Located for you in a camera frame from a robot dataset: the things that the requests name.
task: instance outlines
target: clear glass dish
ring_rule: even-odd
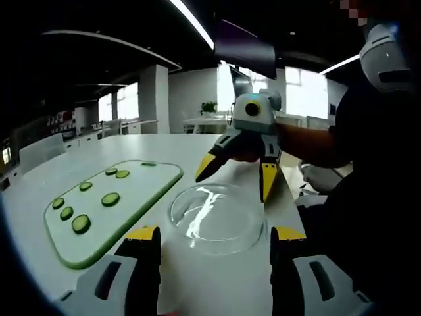
[[[239,186],[200,184],[180,193],[168,210],[175,231],[189,247],[210,255],[247,250],[264,223],[258,196]]]

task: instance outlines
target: ceiling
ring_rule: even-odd
[[[255,6],[242,0],[183,1],[212,39],[215,21],[223,18],[273,43],[278,68],[321,71],[356,55],[363,45],[356,20],[335,0],[259,0]],[[181,71],[216,66],[212,50],[169,0],[57,2],[32,1],[25,10],[9,11],[16,26],[5,26],[8,128],[109,91],[80,84],[129,84],[140,69],[155,63]],[[51,30],[89,32],[126,44],[81,34],[42,35]],[[347,83],[360,75],[359,63],[352,63],[328,76]]]

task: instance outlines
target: headset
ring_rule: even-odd
[[[413,73],[402,45],[398,22],[368,19],[364,26],[366,43],[360,51],[362,71],[379,91],[416,92]]]

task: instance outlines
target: person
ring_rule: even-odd
[[[299,214],[307,239],[320,251],[314,254],[334,261],[382,314],[402,312],[411,279],[406,265],[414,205],[407,159],[413,147],[407,142],[414,135],[409,113],[418,104],[404,91],[380,93],[363,78],[343,96],[329,130],[277,125],[282,151],[319,167],[353,162],[353,172],[324,204],[299,207]],[[248,151],[232,158],[258,159]]]

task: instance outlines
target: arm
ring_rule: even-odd
[[[324,168],[338,168],[349,162],[337,146],[332,133],[277,124],[281,149],[301,160]]]

